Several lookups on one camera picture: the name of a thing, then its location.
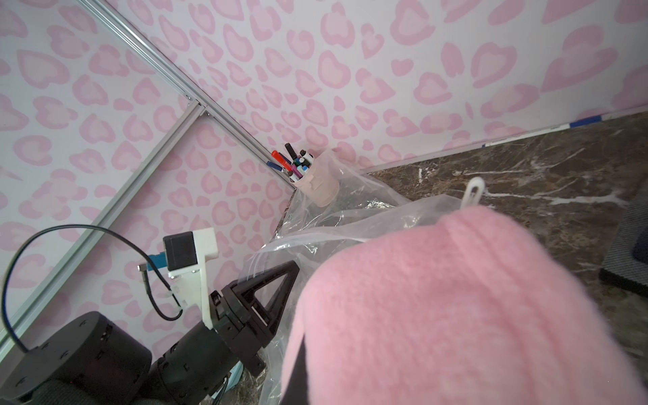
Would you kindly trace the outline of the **pink blanket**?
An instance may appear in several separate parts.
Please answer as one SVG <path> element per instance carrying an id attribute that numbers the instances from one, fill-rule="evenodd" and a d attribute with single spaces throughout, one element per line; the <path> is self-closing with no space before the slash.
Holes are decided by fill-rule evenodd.
<path id="1" fill-rule="evenodd" d="M 485 207 L 345 249 L 297 303 L 284 404 L 644 404 L 584 285 Z"/>

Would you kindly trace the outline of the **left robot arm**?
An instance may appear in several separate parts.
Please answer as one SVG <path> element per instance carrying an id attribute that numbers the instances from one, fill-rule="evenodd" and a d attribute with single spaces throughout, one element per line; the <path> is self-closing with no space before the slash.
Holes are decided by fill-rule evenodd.
<path id="1" fill-rule="evenodd" d="M 214 326 L 195 325 L 160 358 L 99 312 L 69 322 L 26 354 L 3 383 L 11 404 L 199 404 L 221 394 L 242 365 L 265 370 L 259 352 L 278 332 L 300 268 L 280 264 L 209 295 Z"/>

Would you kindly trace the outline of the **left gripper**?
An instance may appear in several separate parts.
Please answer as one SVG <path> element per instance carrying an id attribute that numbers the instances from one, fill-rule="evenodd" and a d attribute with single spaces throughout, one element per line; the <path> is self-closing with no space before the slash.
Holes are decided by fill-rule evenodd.
<path id="1" fill-rule="evenodd" d="M 266 370 L 260 352 L 276 335 L 299 273 L 297 263 L 288 261 L 209 297 L 216 332 L 254 377 Z"/>

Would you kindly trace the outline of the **dark blanket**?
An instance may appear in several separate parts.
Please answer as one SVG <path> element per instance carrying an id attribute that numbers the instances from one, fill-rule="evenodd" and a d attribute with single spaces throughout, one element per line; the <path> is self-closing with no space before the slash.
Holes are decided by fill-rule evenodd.
<path id="1" fill-rule="evenodd" d="M 637 193 L 619 223 L 599 279 L 647 297 L 647 189 Z"/>

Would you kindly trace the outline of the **clear plastic vacuum bag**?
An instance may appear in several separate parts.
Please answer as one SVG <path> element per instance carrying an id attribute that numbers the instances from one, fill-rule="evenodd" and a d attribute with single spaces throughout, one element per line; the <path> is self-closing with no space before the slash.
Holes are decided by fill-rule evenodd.
<path id="1" fill-rule="evenodd" d="M 461 199 L 445 194 L 410 201 L 398 192 L 337 159 L 332 151 L 316 159 L 325 174 L 338 182 L 339 191 L 320 208 L 303 192 L 296 192 L 275 237 L 244 263 L 247 280 L 282 263 L 294 261 L 300 273 L 290 293 L 278 332 L 263 349 L 266 369 L 254 383 L 257 404 L 280 402 L 280 378 L 297 300 L 307 281 L 331 256 L 396 231 L 435 224 L 456 211 Z"/>

